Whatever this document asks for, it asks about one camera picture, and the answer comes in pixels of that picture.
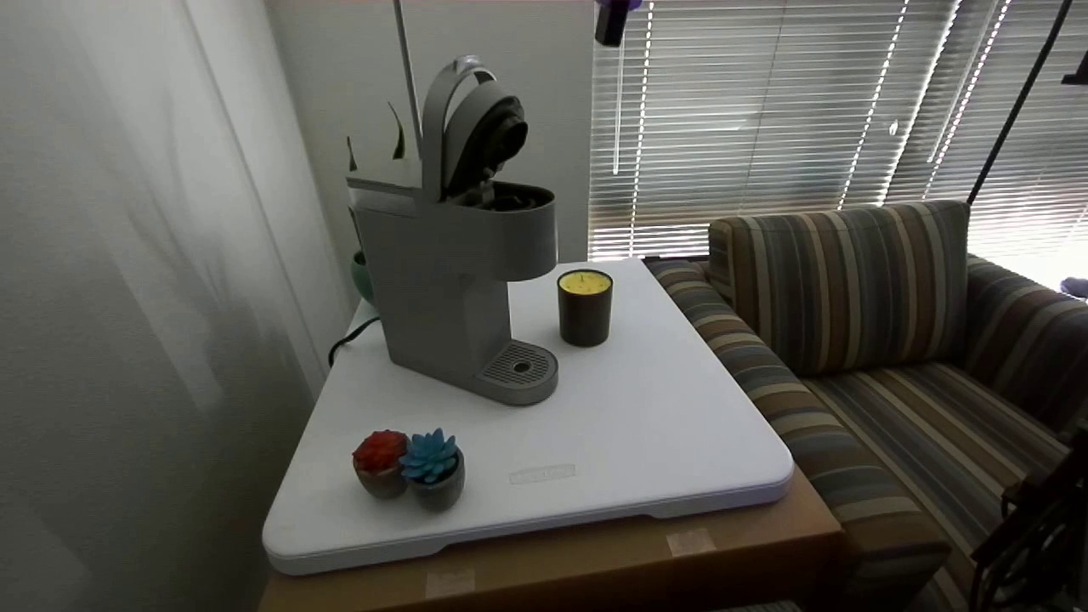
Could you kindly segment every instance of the striped couch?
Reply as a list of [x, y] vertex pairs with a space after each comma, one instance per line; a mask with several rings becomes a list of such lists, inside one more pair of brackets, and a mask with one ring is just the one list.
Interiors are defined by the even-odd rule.
[[833, 610], [966, 610], [999, 496], [1088, 416], [1088, 311], [966, 256], [966, 204], [719, 217], [648, 260], [846, 535]]

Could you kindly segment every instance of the window blinds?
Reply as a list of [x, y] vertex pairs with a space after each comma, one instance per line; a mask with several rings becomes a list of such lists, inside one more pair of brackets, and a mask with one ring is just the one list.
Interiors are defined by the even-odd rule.
[[[966, 198], [1058, 5], [648, 0], [594, 50], [591, 260], [703, 253], [719, 215]], [[1072, 241], [1088, 88], [1072, 12], [973, 246]]]

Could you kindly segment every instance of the white wall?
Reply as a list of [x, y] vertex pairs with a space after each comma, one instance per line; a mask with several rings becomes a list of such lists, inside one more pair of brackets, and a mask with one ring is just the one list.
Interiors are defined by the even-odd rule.
[[252, 610], [345, 289], [257, 0], [0, 5], [0, 610]]
[[[417, 184], [417, 154], [388, 159], [395, 119], [409, 119], [409, 88], [391, 0], [264, 0], [283, 65], [295, 96], [318, 198], [341, 260], [356, 250], [345, 217], [345, 148], [354, 135], [359, 175]], [[591, 0], [405, 0], [417, 103], [437, 68], [476, 56], [507, 91], [519, 96], [531, 139], [502, 168], [502, 179], [541, 184], [556, 194], [556, 256], [584, 260], [587, 202], [587, 96], [591, 96]]]

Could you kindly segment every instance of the gray coffee maker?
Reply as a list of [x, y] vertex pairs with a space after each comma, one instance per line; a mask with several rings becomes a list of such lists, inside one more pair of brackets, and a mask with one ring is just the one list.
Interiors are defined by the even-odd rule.
[[516, 409], [556, 386], [554, 355], [509, 336], [507, 283], [554, 270], [550, 191], [493, 179], [522, 139], [519, 100], [458, 57], [425, 100], [421, 187], [345, 178], [388, 358]]

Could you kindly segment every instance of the couch armrest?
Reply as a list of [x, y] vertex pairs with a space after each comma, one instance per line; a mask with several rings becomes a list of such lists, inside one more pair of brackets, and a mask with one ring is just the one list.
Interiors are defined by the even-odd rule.
[[966, 298], [963, 372], [1072, 441], [1088, 416], [1088, 305], [985, 260], [968, 262]]
[[800, 471], [842, 525], [846, 569], [833, 610], [911, 601], [948, 545], [905, 488], [709, 289], [703, 262], [648, 260], [682, 315], [781, 437]]

